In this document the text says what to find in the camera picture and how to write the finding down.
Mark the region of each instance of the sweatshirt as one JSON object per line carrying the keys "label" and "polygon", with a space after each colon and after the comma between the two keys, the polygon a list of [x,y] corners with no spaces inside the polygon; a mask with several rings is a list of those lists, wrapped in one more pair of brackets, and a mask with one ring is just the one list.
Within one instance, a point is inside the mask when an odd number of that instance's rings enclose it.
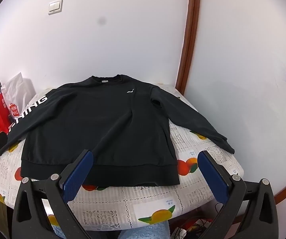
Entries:
{"label": "sweatshirt", "polygon": [[26,135],[21,176],[37,180],[61,173],[87,149],[94,164],[86,185],[177,185],[168,119],[234,153],[200,113],[158,86],[126,75],[92,76],[51,90],[13,123],[2,151]]}

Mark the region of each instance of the silver screw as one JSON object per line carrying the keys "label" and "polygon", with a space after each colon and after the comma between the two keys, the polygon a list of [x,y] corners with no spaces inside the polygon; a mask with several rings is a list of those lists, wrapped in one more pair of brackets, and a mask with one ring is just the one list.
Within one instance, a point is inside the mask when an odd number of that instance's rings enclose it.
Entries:
{"label": "silver screw", "polygon": [[23,179],[22,179],[22,183],[27,183],[29,181],[29,178],[28,177],[24,177]]}
{"label": "silver screw", "polygon": [[51,175],[51,180],[55,181],[59,178],[59,175],[57,173],[54,173]]}
{"label": "silver screw", "polygon": [[241,180],[241,178],[237,174],[234,174],[232,176],[232,178],[233,178],[234,181],[237,181],[237,182]]}
{"label": "silver screw", "polygon": [[263,180],[262,180],[262,183],[265,184],[265,185],[268,185],[268,184],[269,184],[269,180],[263,179]]}

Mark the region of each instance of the white plastic bag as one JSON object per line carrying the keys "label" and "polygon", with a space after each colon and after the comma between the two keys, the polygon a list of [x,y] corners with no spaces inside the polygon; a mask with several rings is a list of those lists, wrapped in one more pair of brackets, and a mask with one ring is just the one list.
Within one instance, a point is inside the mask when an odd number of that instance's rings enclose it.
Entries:
{"label": "white plastic bag", "polygon": [[21,73],[2,84],[1,91],[9,112],[15,119],[35,95],[35,91],[27,85]]}

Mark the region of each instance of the white switch plate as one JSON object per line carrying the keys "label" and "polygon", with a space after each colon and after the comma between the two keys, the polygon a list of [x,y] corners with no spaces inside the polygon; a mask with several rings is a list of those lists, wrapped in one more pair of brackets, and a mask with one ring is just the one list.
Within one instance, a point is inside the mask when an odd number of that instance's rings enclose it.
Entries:
{"label": "white switch plate", "polygon": [[63,0],[58,0],[58,1],[49,3],[48,15],[61,12],[62,3],[63,3]]}

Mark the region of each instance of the wall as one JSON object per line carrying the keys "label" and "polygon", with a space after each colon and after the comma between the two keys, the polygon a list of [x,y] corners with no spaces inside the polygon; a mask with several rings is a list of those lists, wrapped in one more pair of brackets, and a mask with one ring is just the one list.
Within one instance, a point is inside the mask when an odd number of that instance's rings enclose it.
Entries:
{"label": "wall", "polygon": [[286,0],[201,0],[185,96],[228,138],[245,180],[283,189]]}
{"label": "wall", "polygon": [[175,84],[188,0],[3,0],[0,80],[18,72],[38,91],[118,73]]}

